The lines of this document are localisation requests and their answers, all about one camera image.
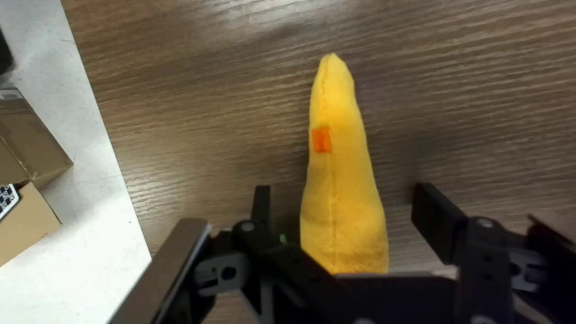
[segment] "brown box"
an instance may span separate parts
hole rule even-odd
[[[0,90],[0,184],[34,182],[43,188],[72,162],[18,96],[16,90]]]
[[[70,166],[19,92],[0,90],[0,186],[19,188],[19,202],[0,222],[0,265],[59,227],[36,188],[46,186]]]
[[[18,206],[0,222],[0,267],[59,229],[55,215],[32,182],[18,195]]]

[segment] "wooden table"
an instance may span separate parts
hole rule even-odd
[[[408,222],[437,184],[522,231],[576,213],[576,4],[64,0],[149,249],[183,216],[219,227],[275,188],[291,224],[307,98],[338,53],[356,78],[392,267],[435,267]]]

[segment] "white surface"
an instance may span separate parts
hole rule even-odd
[[[106,323],[149,252],[59,0],[0,0],[16,85],[73,161],[45,197],[63,227],[0,269],[0,323]]]

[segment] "yellow plush toy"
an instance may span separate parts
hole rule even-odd
[[[354,81],[322,58],[309,99],[309,161],[300,243],[331,274],[383,274],[388,243]]]

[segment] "dark wooden surface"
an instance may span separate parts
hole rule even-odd
[[[153,252],[178,218],[246,216],[255,184],[297,218],[325,53],[356,78],[394,270],[437,265],[408,222],[415,180],[516,231],[576,213],[572,2],[63,4]]]

